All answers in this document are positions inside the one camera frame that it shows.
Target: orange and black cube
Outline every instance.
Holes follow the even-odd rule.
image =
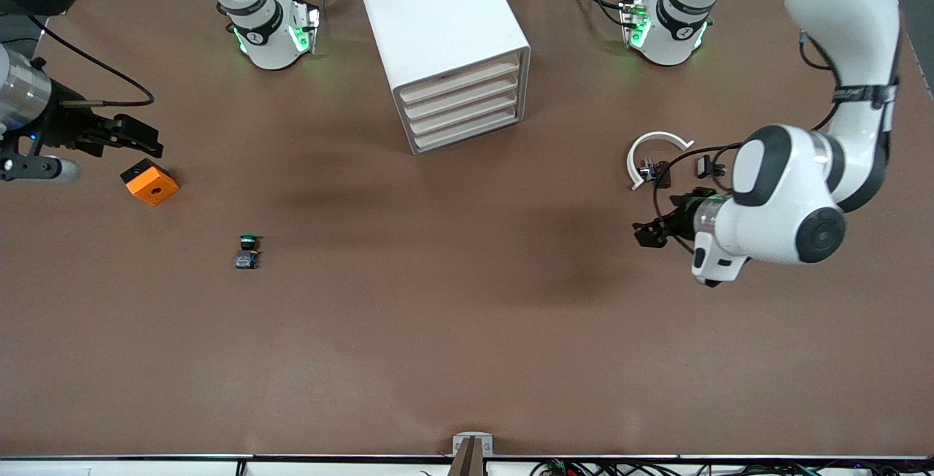
[[[150,206],[156,206],[178,191],[178,184],[166,170],[147,158],[121,173],[120,179],[134,197]]]

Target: brown tabletop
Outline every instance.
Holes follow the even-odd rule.
[[[263,72],[211,0],[80,0],[53,27],[157,102],[182,184],[159,207],[78,160],[0,188],[0,453],[934,450],[934,104],[904,47],[887,184],[818,266],[698,286],[622,163],[812,126],[832,81],[781,0],[721,0],[684,66],[650,66],[583,0],[509,0],[533,47],[524,123],[413,156],[360,0],[320,54]],[[44,39],[86,97],[136,97]],[[646,146],[640,156],[676,156]],[[691,164],[670,193],[701,183]],[[234,269],[243,232],[260,269]]]

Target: velcro strap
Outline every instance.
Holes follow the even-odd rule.
[[[880,110],[885,104],[895,102],[898,82],[891,85],[844,85],[833,93],[833,102],[873,102],[873,109]]]

